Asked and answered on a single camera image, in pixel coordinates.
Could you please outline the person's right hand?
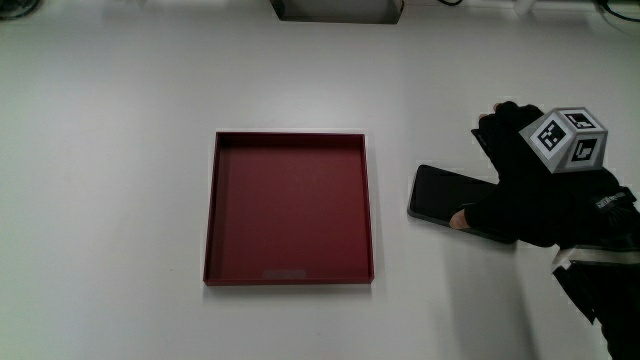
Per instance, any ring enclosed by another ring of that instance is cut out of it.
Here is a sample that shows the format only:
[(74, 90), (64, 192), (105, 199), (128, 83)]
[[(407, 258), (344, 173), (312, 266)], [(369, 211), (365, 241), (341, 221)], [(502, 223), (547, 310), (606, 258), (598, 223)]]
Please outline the person's right hand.
[(498, 231), (537, 247), (639, 239), (639, 211), (630, 191), (608, 170), (552, 174), (519, 131), (543, 115), (507, 101), (479, 118), (478, 133), (499, 182), (482, 200), (452, 215), (454, 229)]

